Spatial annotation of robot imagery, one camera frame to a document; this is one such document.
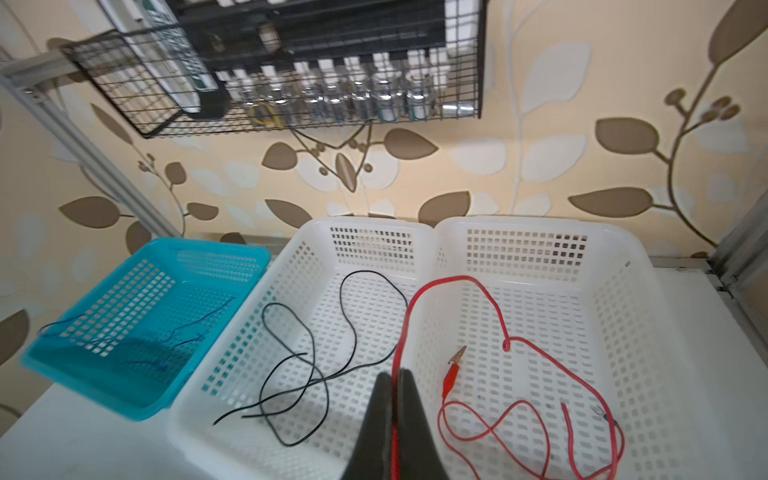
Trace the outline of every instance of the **metal frame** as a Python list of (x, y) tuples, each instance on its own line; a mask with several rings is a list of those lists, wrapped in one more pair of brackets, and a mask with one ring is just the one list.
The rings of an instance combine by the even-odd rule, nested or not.
[[(177, 24), (63, 51), (144, 138), (479, 118), (488, 0), (476, 1), (471, 12), (458, 2), (446, 11), (443, 0), (320, 2), (311, 12), (295, 11), (301, 0), (208, 2), (185, 7)], [(311, 15), (339, 13), (359, 24), (307, 26)], [(280, 36), (262, 39), (257, 25)], [(359, 63), (322, 65), (331, 59)]]
[(114, 195), (151, 233), (180, 237), (181, 233), (35, 85), (77, 71), (60, 51), (0, 65), (0, 86), (81, 162), (82, 167)]
[(720, 242), (712, 268), (726, 286), (768, 261), (768, 191)]
[(754, 277), (768, 266), (768, 191), (720, 242), (711, 263), (723, 282), (723, 301), (768, 365), (768, 319), (744, 294)]

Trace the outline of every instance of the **plastic basket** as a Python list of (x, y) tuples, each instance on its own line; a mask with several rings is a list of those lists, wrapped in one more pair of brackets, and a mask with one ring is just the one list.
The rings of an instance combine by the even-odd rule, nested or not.
[[(262, 419), (228, 410), (253, 404), (270, 370), (288, 353), (261, 326), (269, 302), (290, 306), (313, 331), (317, 365), (328, 375), (349, 358), (353, 334), (339, 310), (339, 284), (354, 270), (379, 271), (408, 297), (429, 274), (432, 228), (386, 219), (330, 218), (304, 224), (192, 375), (170, 410), (170, 439), (187, 459), (226, 480), (307, 478), (337, 480), (357, 440), (379, 372), (392, 360), (329, 381), (330, 411), (323, 426), (301, 445), (283, 447)], [(381, 277), (362, 273), (345, 283), (344, 309), (355, 324), (358, 348), (351, 366), (384, 358), (397, 343), (405, 305)], [(268, 326), (297, 352), (309, 352), (309, 337), (283, 309), (271, 307)], [(267, 383), (263, 396), (304, 384), (310, 368), (287, 362)], [(266, 404), (274, 412), (297, 394)], [(326, 393), (311, 387), (288, 413), (273, 419), (288, 441), (304, 436), (323, 417)]]
[(147, 419), (174, 401), (269, 262), (263, 247), (156, 239), (43, 332), (22, 361), (129, 419)]
[[(322, 371), (335, 371), (346, 361), (353, 338), (339, 311), (339, 282), (358, 269), (387, 275), (407, 297), (436, 278), (468, 274), (482, 281), (501, 305), (510, 334), (538, 344), (609, 402), (627, 435), (618, 478), (729, 478), (721, 475), (733, 467), (728, 452), (699, 441), (717, 433), (713, 422), (697, 425), (694, 418), (714, 417), (706, 396), (695, 394), (700, 390), (687, 366), (690, 357), (670, 328), (670, 314), (640, 242), (599, 223), (517, 217), (448, 219), (434, 230), (363, 218), (305, 224), (171, 408), (171, 441), (190, 462), (223, 480), (341, 476), (376, 375), (389, 371), (391, 362), (330, 381), (328, 419), (296, 447), (283, 447), (262, 419), (231, 415), (212, 423), (232, 408), (257, 401), (267, 374), (287, 356), (260, 329), (261, 309), (269, 302), (291, 306), (312, 329)], [(362, 274), (345, 284), (343, 300), (358, 329), (360, 347), (352, 365), (384, 357), (399, 336), (402, 299), (384, 280)], [(268, 323), (294, 351), (309, 352), (307, 335), (289, 314), (270, 309)], [(607, 423), (591, 409), (596, 401), (526, 347), (514, 344), (507, 354), (501, 344), (493, 308), (470, 283), (430, 290), (412, 314), (402, 366), (415, 376), (432, 438), (451, 478), (473, 478), (442, 444), (436, 428), (447, 362), (464, 345), (468, 348), (451, 399), (467, 402), (491, 421), (517, 399), (532, 402), (552, 441), (547, 478), (563, 480), (574, 478), (559, 406), (566, 402), (580, 471), (587, 475), (607, 465)], [(309, 374), (306, 365), (285, 365), (263, 396), (301, 386)], [(295, 398), (283, 397), (265, 410), (276, 411)], [(285, 440), (299, 439), (320, 420), (325, 401), (322, 385), (312, 387), (295, 409), (273, 419), (276, 429)], [(449, 411), (449, 421), (461, 435), (483, 431), (461, 412)], [(529, 468), (541, 470), (544, 439), (532, 412), (516, 409), (498, 433)], [(490, 435), (457, 448), (474, 461), (483, 480), (531, 477)]]
[[(617, 478), (740, 478), (730, 453), (712, 449), (720, 437), (690, 356), (673, 328), (658, 280), (636, 237), (599, 223), (503, 217), (452, 218), (435, 229), (434, 278), (470, 275), (499, 303), (511, 336), (522, 336), (590, 383), (607, 400), (627, 437)], [(575, 478), (568, 463), (570, 410), (575, 460), (586, 477), (611, 463), (600, 403), (549, 361), (520, 343), (502, 350), (494, 308), (479, 288), (457, 282), (430, 290), (417, 306), (402, 367), (410, 369), (434, 443), (452, 480), (474, 478), (437, 429), (447, 362), (467, 346), (448, 400), (467, 403), (490, 424), (514, 401), (541, 413), (551, 439), (547, 478)], [(466, 409), (446, 409), (461, 436), (485, 427)], [(521, 406), (496, 429), (530, 469), (541, 472), (545, 437)], [(446, 438), (483, 480), (534, 478), (488, 435), (474, 442)]]

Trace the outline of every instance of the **black wire mesh basket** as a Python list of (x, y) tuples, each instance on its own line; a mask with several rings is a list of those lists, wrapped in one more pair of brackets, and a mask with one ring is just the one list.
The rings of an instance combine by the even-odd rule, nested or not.
[(63, 51), (145, 138), (479, 118), (487, 3), (169, 2)]

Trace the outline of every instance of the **white leaf pattern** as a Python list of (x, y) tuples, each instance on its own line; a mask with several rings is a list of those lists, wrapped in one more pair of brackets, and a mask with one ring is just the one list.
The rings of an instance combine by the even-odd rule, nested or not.
[(222, 180), (221, 177), (216, 175), (210, 170), (204, 168), (193, 168), (190, 170), (190, 178), (198, 182), (205, 191), (218, 195), (219, 197), (229, 197), (230, 187)]
[(206, 138), (200, 137), (174, 137), (173, 142), (181, 148), (210, 152), (210, 143)]
[(0, 296), (11, 296), (13, 295), (13, 282), (0, 282)]
[(397, 208), (387, 199), (372, 203), (368, 211), (371, 214), (386, 215), (388, 217), (394, 217), (397, 214)]
[(483, 95), (491, 97), (491, 92), (496, 86), (496, 47), (492, 41), (485, 43), (485, 72), (483, 74)]
[(710, 175), (707, 198), (714, 204), (729, 204), (736, 200), (736, 182), (729, 174), (716, 172)]
[(255, 208), (256, 216), (263, 220), (275, 221), (278, 220), (277, 215), (272, 213), (272, 210), (266, 205), (264, 200), (256, 202)]
[(93, 127), (96, 124), (93, 108), (91, 108), (90, 103), (81, 98), (78, 88), (79, 85), (73, 84), (59, 87), (58, 90), (61, 92), (61, 98), (64, 100), (69, 115), (79, 118), (87, 126)]
[(170, 205), (170, 200), (165, 196), (155, 197), (154, 203), (155, 207), (157, 207), (160, 213), (165, 215), (166, 218), (174, 219), (174, 214), (178, 216), (178, 212), (174, 211), (174, 208)]
[(520, 200), (512, 214), (521, 217), (545, 217), (551, 208), (549, 194), (539, 194)]
[(498, 213), (499, 206), (491, 194), (481, 193), (472, 195), (467, 215), (493, 215)]
[(465, 172), (493, 175), (507, 164), (507, 146), (498, 138), (473, 138), (453, 147), (451, 158)]
[(341, 217), (342, 215), (349, 215), (352, 212), (349, 211), (349, 207), (344, 204), (328, 202), (326, 205), (326, 213), (328, 213), (329, 217)]
[(224, 171), (240, 188), (253, 190), (259, 184), (259, 168), (245, 162), (230, 162), (224, 167)]
[(370, 165), (371, 171), (363, 168), (359, 178), (363, 185), (376, 190), (383, 190), (392, 185), (400, 172), (400, 161), (386, 150), (377, 147), (372, 147), (368, 152), (366, 164)]
[(235, 207), (234, 205), (226, 205), (226, 207), (227, 211), (230, 213), (233, 219), (237, 220), (248, 228), (256, 228), (256, 224), (253, 222), (253, 219), (251, 219), (248, 212), (240, 207)]
[[(667, 188), (666, 187), (654, 187), (648, 190), (650, 192), (650, 195), (654, 199), (654, 203), (657, 205), (666, 205), (671, 206), (672, 202), (670, 202), (670, 197), (667, 194)], [(677, 205), (680, 206), (680, 209), (683, 211), (686, 216), (689, 218), (694, 216), (694, 211), (696, 210), (696, 197), (688, 193), (687, 190), (681, 188), (681, 187), (675, 187), (674, 189), (674, 197), (675, 200), (677, 200)], [(656, 209), (656, 211), (659, 211), (665, 215), (675, 217), (677, 218), (677, 214), (674, 213), (672, 210), (659, 210)]]
[(98, 269), (98, 256), (93, 247), (83, 247), (72, 259), (72, 279), (85, 283)]
[(78, 16), (81, 25), (90, 33), (102, 33), (112, 29), (112, 25), (97, 2), (92, 0), (68, 0), (71, 8)]
[(576, 96), (587, 77), (591, 54), (591, 46), (585, 43), (560, 43), (543, 51), (525, 79), (523, 112)]
[(692, 135), (701, 150), (715, 154), (748, 154), (751, 151), (750, 139), (740, 115), (702, 125)]
[(154, 174), (149, 172), (141, 172), (141, 183), (144, 184), (144, 189), (148, 193), (154, 192), (163, 182), (157, 178)]
[(558, 135), (540, 140), (523, 157), (523, 180), (554, 180), (576, 165), (586, 149), (586, 135)]
[(64, 281), (59, 269), (52, 265), (44, 266), (40, 269), (40, 285), (43, 290), (43, 294), (51, 296), (61, 282)]
[(0, 42), (8, 53), (14, 57), (26, 54), (27, 49), (29, 54), (34, 53), (31, 46), (25, 45), (24, 34), (16, 25), (16, 22), (13, 21), (13, 17), (5, 12), (4, 8), (0, 15)]
[(302, 156), (296, 164), (296, 171), (302, 180), (307, 182), (312, 188), (321, 192), (330, 193), (339, 187), (339, 181), (332, 173), (320, 173), (321, 165), (317, 160), (311, 157)]
[(27, 212), (16, 220), (16, 253), (22, 260), (35, 257), (48, 243), (48, 226)]

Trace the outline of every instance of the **wallpaper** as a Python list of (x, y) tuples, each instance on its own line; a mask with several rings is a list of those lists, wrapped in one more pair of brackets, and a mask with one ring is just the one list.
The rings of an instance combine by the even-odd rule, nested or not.
[(54, 322), (128, 252), (117, 227), (86, 230), (61, 214), (59, 205), (71, 206), (79, 197), (98, 197), (101, 192), (83, 176), (69, 151), (4, 91), (0, 145), (2, 435), (50, 386), (47, 379), (21, 367), (21, 353), (43, 325)]
[[(27, 55), (109, 28), (92, 0), (7, 3)], [(489, 8), (480, 120), (146, 141), (88, 83), (63, 80), (51, 97), (187, 237), (289, 237), (336, 215), (513, 214), (612, 223), (650, 255), (702, 257), (765, 191), (765, 2)], [(58, 207), (122, 229), (127, 251), (150, 238), (104, 194)]]

